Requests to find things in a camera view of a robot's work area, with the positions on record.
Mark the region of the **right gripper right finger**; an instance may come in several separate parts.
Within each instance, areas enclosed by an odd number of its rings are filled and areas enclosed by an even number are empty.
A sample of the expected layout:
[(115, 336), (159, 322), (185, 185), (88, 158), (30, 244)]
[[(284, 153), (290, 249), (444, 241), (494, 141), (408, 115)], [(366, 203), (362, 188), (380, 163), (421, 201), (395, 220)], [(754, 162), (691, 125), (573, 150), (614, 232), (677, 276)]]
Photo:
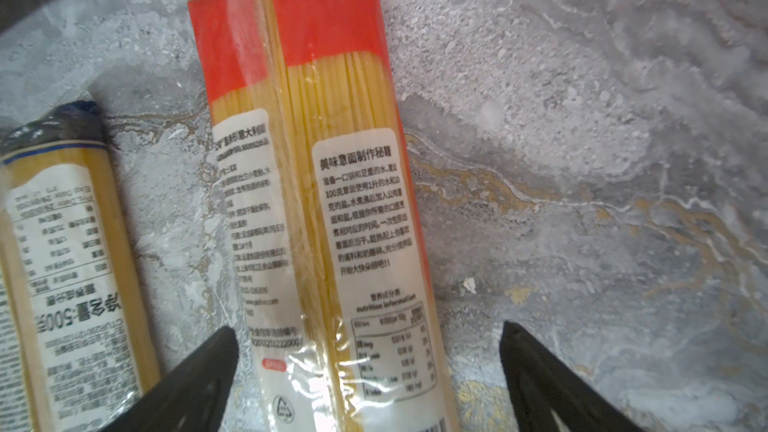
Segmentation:
[(506, 385), (518, 429), (558, 431), (638, 431), (521, 324), (506, 321), (499, 343)]

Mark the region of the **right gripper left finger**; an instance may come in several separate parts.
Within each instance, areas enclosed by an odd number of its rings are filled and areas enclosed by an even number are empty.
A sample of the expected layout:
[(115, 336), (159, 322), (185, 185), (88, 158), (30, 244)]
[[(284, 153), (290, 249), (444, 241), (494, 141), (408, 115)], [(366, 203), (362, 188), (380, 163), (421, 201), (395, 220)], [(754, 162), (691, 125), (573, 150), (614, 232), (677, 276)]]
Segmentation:
[(235, 331), (223, 326), (103, 429), (107, 432), (217, 431), (238, 360)]

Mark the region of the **red spaghetti bag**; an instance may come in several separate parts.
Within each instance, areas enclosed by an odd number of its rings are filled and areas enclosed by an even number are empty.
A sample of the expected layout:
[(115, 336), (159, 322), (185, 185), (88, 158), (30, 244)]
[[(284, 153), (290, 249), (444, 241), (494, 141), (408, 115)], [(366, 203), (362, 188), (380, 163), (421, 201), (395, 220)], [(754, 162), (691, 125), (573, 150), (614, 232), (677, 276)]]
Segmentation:
[(192, 0), (273, 431), (460, 427), (380, 0)]

